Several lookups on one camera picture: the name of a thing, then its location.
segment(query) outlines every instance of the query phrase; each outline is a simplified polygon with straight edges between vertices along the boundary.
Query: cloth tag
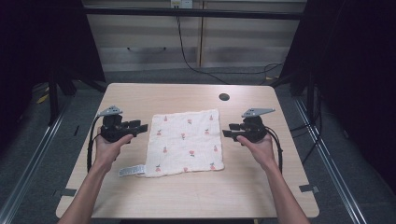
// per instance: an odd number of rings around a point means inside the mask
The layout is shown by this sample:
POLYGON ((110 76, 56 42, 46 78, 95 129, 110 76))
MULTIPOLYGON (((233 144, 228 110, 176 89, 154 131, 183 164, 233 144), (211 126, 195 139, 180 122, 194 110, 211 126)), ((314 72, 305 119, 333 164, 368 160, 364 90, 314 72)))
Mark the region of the cloth tag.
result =
POLYGON ((154 115, 145 177, 222 169, 217 109, 154 115))
POLYGON ((136 165, 136 166, 132 166, 132 167, 126 167, 126 168, 120 169, 119 176, 141 175, 146 172, 145 170, 146 170, 145 165, 136 165))

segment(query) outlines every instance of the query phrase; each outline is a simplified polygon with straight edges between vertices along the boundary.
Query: black cable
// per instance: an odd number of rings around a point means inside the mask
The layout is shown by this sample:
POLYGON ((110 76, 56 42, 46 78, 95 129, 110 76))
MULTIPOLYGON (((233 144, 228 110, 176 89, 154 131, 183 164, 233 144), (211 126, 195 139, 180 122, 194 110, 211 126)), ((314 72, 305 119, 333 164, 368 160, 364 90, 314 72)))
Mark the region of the black cable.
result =
POLYGON ((224 80, 222 80, 222 79, 220 79, 220 78, 218 78, 218 77, 216 77, 216 76, 214 76, 214 74, 226 74, 226 75, 238 75, 238 74, 241 74, 241 75, 258 75, 258 74, 265 74, 264 81, 259 84, 259 85, 261 85, 266 80, 266 73, 267 72, 269 72, 269 71, 271 71, 271 70, 273 70, 273 69, 275 69, 278 66, 283 64, 283 63, 270 63, 270 64, 267 64, 267 65, 264 66, 264 71, 260 71, 260 72, 211 72, 211 73, 208 73, 208 72, 200 71, 200 70, 192 68, 189 65, 189 63, 187 62, 186 55, 185 55, 185 52, 184 52, 183 39, 181 37, 180 17, 177 17, 177 29, 178 29, 178 37, 180 39, 180 46, 181 46, 181 53, 183 55, 183 60, 184 60, 184 63, 190 68, 190 70, 192 70, 192 71, 194 71, 196 73, 200 73, 200 74, 211 76, 211 77, 215 78, 216 80, 218 80, 218 81, 220 81, 220 82, 222 82, 222 83, 224 83, 226 85, 231 85, 231 84, 226 82, 226 81, 224 81, 224 80), (273 66, 273 65, 275 65, 275 67, 266 70, 266 68, 268 66, 273 66))
POLYGON ((90 141, 88 142, 88 152, 87 152, 87 172, 90 171, 91 166, 92 166, 92 149, 93 149, 93 129, 95 127, 96 121, 99 119, 99 117, 96 117, 93 120, 92 126, 91 126, 91 132, 90 132, 90 141))
POLYGON ((305 164, 306 160, 309 158, 311 153, 314 151, 315 147, 317 146, 319 140, 321 139, 321 132, 322 132, 322 116, 321 116, 321 97, 320 91, 317 90, 317 110, 318 110, 318 117, 319 117, 319 131, 317 140, 315 141, 314 145, 309 149, 308 154, 306 154, 305 158, 303 159, 303 165, 305 164))
POLYGON ((39 87, 41 87, 42 85, 44 85, 44 84, 47 84, 47 82, 40 82, 40 83, 37 83, 37 84, 35 84, 34 86, 33 86, 33 90, 34 89, 37 89, 37 88, 39 88, 39 87))
POLYGON ((99 135, 100 135, 100 134, 97 134, 97 135, 92 139, 92 141, 94 141, 99 135))
POLYGON ((39 84, 33 86, 32 93, 36 93, 36 92, 38 92, 38 91, 42 91, 42 90, 48 88, 48 86, 39 88, 39 87, 41 87, 41 86, 44 85, 44 84, 46 84, 46 83, 43 82, 43 83, 39 83, 39 84))
POLYGON ((265 129, 267 130, 267 132, 273 137, 275 143, 276 143, 276 147, 277 147, 277 158, 278 158, 278 167, 279 167, 279 171, 282 174, 282 170, 283 170, 283 156, 282 156, 282 148, 280 147, 280 142, 279 142, 279 138, 277 137, 277 134, 274 130, 272 130, 269 127, 265 127, 265 129))
POLYGON ((272 88, 276 88, 286 82, 290 82, 290 80, 296 76, 297 76, 297 73, 292 73, 291 75, 288 75, 288 76, 279 77, 275 82, 271 83, 269 86, 272 88))
POLYGON ((300 134, 297 134, 295 136, 292 136, 292 138, 298 138, 298 137, 301 137, 301 136, 303 136, 303 135, 305 135, 307 133, 308 133, 308 131, 305 131, 304 133, 300 133, 300 134))
POLYGON ((317 111, 314 115, 314 120, 310 120, 309 123, 307 123, 307 124, 303 124, 301 126, 292 128, 292 129, 290 129, 290 131, 294 132, 294 131, 298 131, 298 130, 304 129, 306 127, 315 125, 315 121, 318 119, 319 113, 321 115, 320 107, 321 107, 321 99, 320 99, 319 89, 317 88, 317 111))

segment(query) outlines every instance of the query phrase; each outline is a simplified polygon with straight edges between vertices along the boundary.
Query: black round hole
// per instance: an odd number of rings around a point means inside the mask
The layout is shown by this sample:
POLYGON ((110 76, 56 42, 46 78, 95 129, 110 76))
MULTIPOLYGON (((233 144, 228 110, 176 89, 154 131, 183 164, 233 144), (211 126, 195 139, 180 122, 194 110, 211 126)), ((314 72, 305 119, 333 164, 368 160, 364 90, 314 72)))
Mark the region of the black round hole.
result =
POLYGON ((230 100, 230 95, 227 94, 227 93, 222 93, 222 94, 219 95, 219 98, 222 101, 228 101, 228 100, 230 100))

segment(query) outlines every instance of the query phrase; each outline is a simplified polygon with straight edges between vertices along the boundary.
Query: forearm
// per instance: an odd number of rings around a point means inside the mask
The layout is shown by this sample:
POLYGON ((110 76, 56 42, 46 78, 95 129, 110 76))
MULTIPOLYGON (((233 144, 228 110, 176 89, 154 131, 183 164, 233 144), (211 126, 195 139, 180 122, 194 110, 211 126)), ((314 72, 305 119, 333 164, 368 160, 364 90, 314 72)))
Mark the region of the forearm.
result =
POLYGON ((93 207, 106 173, 94 164, 59 223, 90 223, 93 207))
POLYGON ((303 209, 292 195, 285 179, 276 163, 269 164, 265 169, 268 183, 274 197, 274 204, 279 223, 309 223, 303 209))

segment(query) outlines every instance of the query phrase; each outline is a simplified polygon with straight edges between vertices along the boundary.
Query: floor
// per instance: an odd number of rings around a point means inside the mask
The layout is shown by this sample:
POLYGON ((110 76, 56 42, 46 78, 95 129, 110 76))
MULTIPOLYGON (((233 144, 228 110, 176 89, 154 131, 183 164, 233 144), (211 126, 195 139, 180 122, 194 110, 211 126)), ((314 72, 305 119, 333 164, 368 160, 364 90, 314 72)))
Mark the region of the floor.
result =
MULTIPOLYGON (((187 66, 176 68, 156 67, 154 70, 143 69, 127 71, 119 69, 106 71, 107 83, 112 82, 147 82, 147 83, 202 83, 219 85, 227 82, 234 85, 267 85, 281 71, 281 65, 270 72, 263 72, 264 66, 273 63, 266 62, 263 66, 252 67, 210 67, 199 68, 209 74, 196 73, 187 66)), ((0 159, 1 194, 0 221, 7 220, 11 223, 53 223, 58 220, 55 210, 60 200, 56 192, 64 189, 68 177, 74 167, 78 153, 90 128, 91 121, 100 104, 103 94, 92 88, 75 82, 78 87, 76 95, 64 96, 60 92, 60 108, 64 111, 62 122, 57 127, 57 132, 48 143, 47 149, 41 153, 41 159, 35 155, 39 151, 37 146, 42 143, 44 134, 50 130, 50 104, 45 101, 37 104, 35 101, 41 96, 42 87, 37 87, 33 92, 33 99, 24 113, 23 119, 15 138, 7 147, 7 153, 0 159), (26 173, 32 163, 35 169, 29 175, 26 173), (24 190, 17 188, 19 183, 24 183, 24 190), (5 210, 8 204, 13 207, 5 210)), ((286 121, 290 129, 304 125, 296 100, 303 102, 306 95, 301 97, 291 96, 289 85, 285 84, 276 88, 276 95, 282 106, 286 121)), ((311 219, 312 223, 395 223, 396 198, 387 188, 375 170, 363 159, 359 149, 352 140, 347 139, 337 117, 326 107, 326 102, 321 107, 321 132, 327 154, 334 163, 339 175, 345 182, 346 191, 339 189, 333 179, 332 171, 326 164, 320 148, 315 147, 313 153, 307 158, 304 168, 311 186, 316 187, 315 194, 320 214, 311 219), (350 199, 356 204, 348 204, 350 199), (361 214, 353 216, 354 211, 349 208, 358 208, 361 214)), ((314 141, 309 130, 302 128, 291 132, 294 143, 303 160, 314 141)), ((96 219, 93 223, 125 223, 121 220, 96 219)), ((218 220, 217 223, 233 223, 232 220, 218 220)), ((161 220, 133 220, 128 223, 164 223, 161 220)), ((261 223, 276 223, 275 218, 266 218, 261 223)))

